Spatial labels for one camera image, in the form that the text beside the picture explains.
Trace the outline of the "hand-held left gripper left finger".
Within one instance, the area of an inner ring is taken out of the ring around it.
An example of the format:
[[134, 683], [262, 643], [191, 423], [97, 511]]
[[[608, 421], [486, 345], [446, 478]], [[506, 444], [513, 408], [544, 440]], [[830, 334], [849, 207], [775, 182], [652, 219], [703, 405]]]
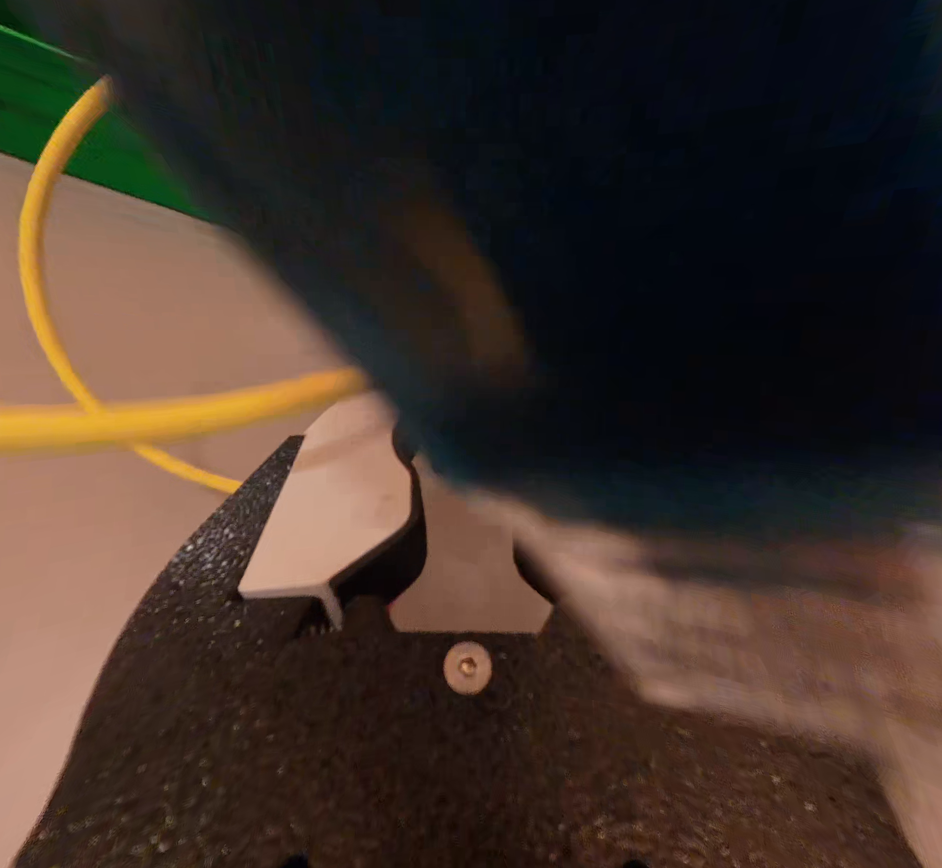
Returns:
[[361, 597], [394, 603], [427, 560], [413, 455], [377, 395], [343, 400], [308, 428], [239, 585], [245, 601], [304, 599], [343, 627]]

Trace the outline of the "green plastic bin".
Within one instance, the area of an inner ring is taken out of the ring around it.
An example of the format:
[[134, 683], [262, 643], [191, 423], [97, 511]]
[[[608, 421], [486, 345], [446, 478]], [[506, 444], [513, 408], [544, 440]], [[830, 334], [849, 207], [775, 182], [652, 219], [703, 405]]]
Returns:
[[[77, 60], [2, 28], [2, 153], [37, 162], [59, 122], [90, 87]], [[69, 175], [208, 221], [152, 143], [117, 111], [97, 123], [65, 170]]]

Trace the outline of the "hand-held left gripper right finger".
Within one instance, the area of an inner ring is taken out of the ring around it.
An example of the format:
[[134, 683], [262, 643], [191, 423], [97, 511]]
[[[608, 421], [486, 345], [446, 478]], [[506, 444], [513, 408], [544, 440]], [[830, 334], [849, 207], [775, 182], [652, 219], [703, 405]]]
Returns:
[[534, 556], [532, 556], [532, 554], [525, 547], [514, 543], [513, 560], [514, 567], [520, 574], [521, 579], [524, 579], [525, 583], [533, 591], [536, 591], [547, 603], [549, 603], [555, 609], [556, 593], [553, 590], [553, 585], [548, 581], [545, 571], [537, 563]]

